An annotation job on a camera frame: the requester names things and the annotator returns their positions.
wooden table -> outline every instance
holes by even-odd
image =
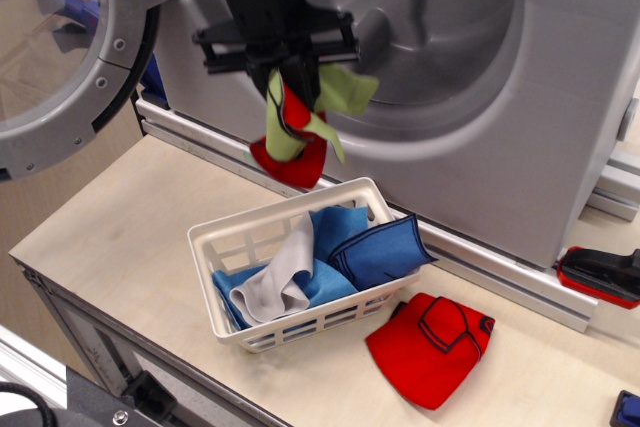
[[[126,387],[126,369],[138,368],[136,352],[271,425],[604,426],[621,390],[640,394],[640,310],[600,304],[581,334],[437,266],[398,299],[446,296],[495,317],[496,326],[482,361],[435,412],[403,400],[363,341],[395,302],[260,354],[219,344],[187,231],[281,199],[147,136],[11,255],[114,393]],[[638,239],[640,222],[587,209],[570,241],[630,253]]]

metal frame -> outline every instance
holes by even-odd
[[[158,367],[170,378],[217,404],[228,414],[231,425],[288,427],[289,424],[265,411],[225,385],[166,351],[149,339],[83,301],[73,293],[16,262],[35,288],[74,346],[95,380],[108,392],[120,397],[143,370],[138,356]],[[163,425],[213,427],[188,405],[179,404]]]

blue cloth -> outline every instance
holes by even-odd
[[[313,223],[313,258],[328,262],[329,255],[345,240],[369,227],[367,208],[325,207],[311,214]]]
[[[218,289],[218,292],[220,292],[227,312],[231,314],[235,327],[239,330],[247,329],[250,325],[244,320],[238,308],[230,300],[230,292],[234,287],[242,285],[264,268],[264,265],[253,267],[231,275],[227,275],[221,270],[213,272],[213,283]],[[313,262],[313,277],[311,277],[308,272],[303,271],[297,273],[293,280],[309,299],[309,308],[357,293],[353,285],[351,285],[342,274],[318,259],[314,259]]]
[[[410,215],[342,243],[331,253],[329,265],[361,291],[404,277],[434,260],[422,245],[416,216]]]
[[[618,420],[629,427],[640,427],[640,397],[628,395],[622,399]]]

red fabric on table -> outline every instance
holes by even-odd
[[[435,410],[480,361],[494,322],[452,300],[419,293],[366,343],[400,395]]]

laundry basket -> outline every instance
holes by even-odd
[[[254,353],[271,349],[375,314],[396,291],[418,280],[419,269],[416,269],[406,277],[333,302],[256,327],[236,329],[213,284],[213,272],[222,270],[232,274],[269,263],[303,214],[336,205],[367,207],[369,227],[394,220],[373,181],[361,178],[196,225],[189,230],[189,242],[211,325],[219,342],[238,343]]]

